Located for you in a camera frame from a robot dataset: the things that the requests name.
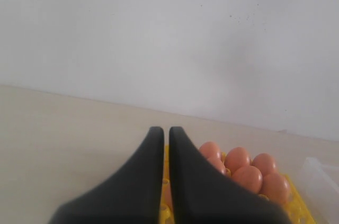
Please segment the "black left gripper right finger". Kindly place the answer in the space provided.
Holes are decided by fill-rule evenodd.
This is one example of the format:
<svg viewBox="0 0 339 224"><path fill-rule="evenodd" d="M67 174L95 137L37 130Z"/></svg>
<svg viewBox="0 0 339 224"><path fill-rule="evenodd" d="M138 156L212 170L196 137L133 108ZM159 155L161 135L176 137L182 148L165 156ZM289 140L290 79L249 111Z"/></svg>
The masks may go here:
<svg viewBox="0 0 339 224"><path fill-rule="evenodd" d="M182 127L169 130L169 180L175 223L290 223L278 204L222 175Z"/></svg>

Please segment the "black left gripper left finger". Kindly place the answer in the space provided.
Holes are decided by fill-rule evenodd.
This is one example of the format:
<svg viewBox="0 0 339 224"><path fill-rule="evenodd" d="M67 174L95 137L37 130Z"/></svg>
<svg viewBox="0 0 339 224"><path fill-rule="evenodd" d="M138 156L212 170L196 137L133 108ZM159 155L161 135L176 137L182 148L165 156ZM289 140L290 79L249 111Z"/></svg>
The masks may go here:
<svg viewBox="0 0 339 224"><path fill-rule="evenodd" d="M158 223L164 130L151 127L134 154L112 176L61 205L50 223Z"/></svg>

